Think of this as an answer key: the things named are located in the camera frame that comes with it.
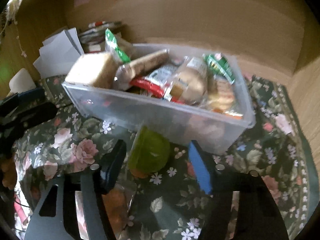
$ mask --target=green plastic wrapper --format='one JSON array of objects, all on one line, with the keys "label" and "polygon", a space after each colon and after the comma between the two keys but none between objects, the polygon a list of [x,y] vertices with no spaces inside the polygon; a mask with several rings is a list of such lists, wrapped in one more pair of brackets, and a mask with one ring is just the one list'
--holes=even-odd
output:
[{"label": "green plastic wrapper", "polygon": [[143,126],[133,144],[128,168],[146,174],[157,172],[166,165],[169,154],[169,140]]},{"label": "green plastic wrapper", "polygon": [[230,84],[235,82],[235,76],[233,75],[228,60],[221,53],[204,55],[204,61],[207,63],[212,74],[224,76]]},{"label": "green plastic wrapper", "polygon": [[106,37],[106,45],[108,45],[108,47],[113,50],[114,56],[118,57],[118,59],[122,64],[125,64],[131,61],[128,55],[122,49],[120,49],[120,47],[118,46],[116,37],[113,35],[113,33],[109,29],[106,29],[105,37]]}]

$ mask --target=clear plastic container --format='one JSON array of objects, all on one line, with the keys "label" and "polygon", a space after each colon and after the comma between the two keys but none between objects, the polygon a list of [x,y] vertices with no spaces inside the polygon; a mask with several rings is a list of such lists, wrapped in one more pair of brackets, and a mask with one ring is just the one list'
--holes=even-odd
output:
[{"label": "clear plastic container", "polygon": [[[183,60],[185,56],[202,57],[203,54],[214,53],[205,49],[167,44],[134,44],[134,46],[137,57],[169,49],[171,60],[176,62]],[[234,90],[240,110],[244,114],[240,120],[198,107],[143,95],[66,82],[63,86],[76,108],[84,116],[108,120],[135,131],[141,125],[146,125],[173,143],[187,145],[191,140],[197,140],[203,150],[221,154],[245,129],[255,124],[251,97],[236,57],[225,56],[236,78]]]}]

